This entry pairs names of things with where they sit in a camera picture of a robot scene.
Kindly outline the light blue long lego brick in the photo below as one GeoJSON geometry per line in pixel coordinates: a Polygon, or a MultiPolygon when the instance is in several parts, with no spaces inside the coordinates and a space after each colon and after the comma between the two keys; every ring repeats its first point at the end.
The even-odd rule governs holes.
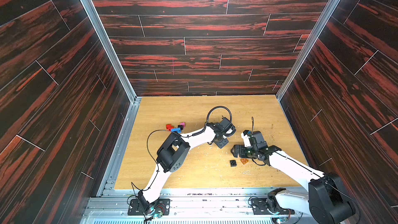
{"type": "Polygon", "coordinates": [[[181,133],[181,128],[172,128],[171,131],[181,133]]]}

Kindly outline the small red lego brick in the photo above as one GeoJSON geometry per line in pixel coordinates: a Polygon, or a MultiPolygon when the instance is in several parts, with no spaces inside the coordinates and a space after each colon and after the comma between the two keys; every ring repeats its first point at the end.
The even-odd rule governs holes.
{"type": "Polygon", "coordinates": [[[171,124],[167,124],[166,125],[166,129],[169,130],[169,131],[171,131],[171,129],[174,129],[174,128],[175,127],[173,125],[171,125],[171,124]]]}

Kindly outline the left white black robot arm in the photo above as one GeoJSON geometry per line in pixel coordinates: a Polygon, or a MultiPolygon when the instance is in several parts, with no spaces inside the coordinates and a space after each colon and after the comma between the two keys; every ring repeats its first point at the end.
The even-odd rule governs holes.
{"type": "Polygon", "coordinates": [[[157,151],[156,165],[147,186],[138,192],[137,199],[144,208],[151,208],[159,198],[170,175],[184,163],[190,150],[202,144],[216,144],[222,149],[227,138],[236,132],[231,120],[223,117],[221,122],[207,122],[204,127],[191,133],[171,132],[157,151]]]}

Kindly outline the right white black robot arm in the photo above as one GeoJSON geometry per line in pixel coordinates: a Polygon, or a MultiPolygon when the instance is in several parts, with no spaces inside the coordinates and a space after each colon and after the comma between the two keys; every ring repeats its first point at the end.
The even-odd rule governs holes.
{"type": "Polygon", "coordinates": [[[231,149],[235,158],[249,159],[258,166],[273,167],[298,182],[306,191],[299,193],[277,188],[269,192],[263,200],[269,213],[296,211],[311,215],[319,224],[339,224],[358,212],[337,174],[313,169],[281,148],[269,146],[259,131],[245,130],[241,137],[244,143],[231,149]]]}

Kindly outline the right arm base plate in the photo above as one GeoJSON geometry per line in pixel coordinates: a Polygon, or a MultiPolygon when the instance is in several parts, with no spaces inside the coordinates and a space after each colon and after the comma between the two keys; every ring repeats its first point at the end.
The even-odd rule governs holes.
{"type": "Polygon", "coordinates": [[[273,200],[267,198],[250,197],[249,206],[252,208],[254,215],[293,215],[295,211],[288,208],[281,208],[273,200]]]}

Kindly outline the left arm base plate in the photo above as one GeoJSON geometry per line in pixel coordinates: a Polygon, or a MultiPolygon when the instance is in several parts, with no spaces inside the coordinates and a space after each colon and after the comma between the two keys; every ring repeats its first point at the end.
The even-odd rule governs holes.
{"type": "Polygon", "coordinates": [[[157,199],[153,203],[141,203],[138,199],[131,199],[128,216],[153,216],[154,218],[161,218],[170,214],[171,200],[170,199],[157,199]]]}

